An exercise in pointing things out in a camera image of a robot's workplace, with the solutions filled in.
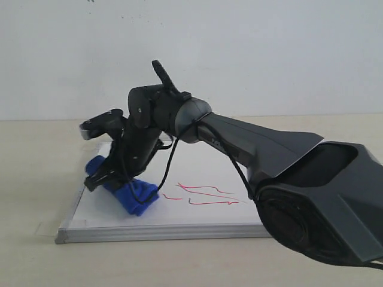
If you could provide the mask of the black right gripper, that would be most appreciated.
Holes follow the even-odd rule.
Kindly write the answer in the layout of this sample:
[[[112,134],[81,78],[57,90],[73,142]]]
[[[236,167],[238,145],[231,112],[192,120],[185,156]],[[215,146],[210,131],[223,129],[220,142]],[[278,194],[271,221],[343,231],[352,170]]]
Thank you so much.
[[[143,173],[155,154],[160,134],[157,127],[139,128],[133,120],[124,119],[107,157],[107,166],[111,170],[89,175],[84,181],[85,187],[89,191],[97,187],[117,191],[124,184],[122,177],[130,179]]]

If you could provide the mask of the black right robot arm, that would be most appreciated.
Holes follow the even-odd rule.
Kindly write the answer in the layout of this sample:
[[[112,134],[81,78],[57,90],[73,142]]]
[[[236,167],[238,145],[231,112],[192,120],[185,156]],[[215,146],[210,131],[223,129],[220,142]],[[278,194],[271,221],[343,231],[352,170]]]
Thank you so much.
[[[160,83],[130,90],[127,117],[112,109],[81,123],[83,139],[112,140],[89,190],[130,185],[164,148],[162,133],[171,150],[201,141],[229,158],[278,243],[328,265],[382,268],[382,163],[364,145],[218,115],[179,91],[158,60],[152,66]]]

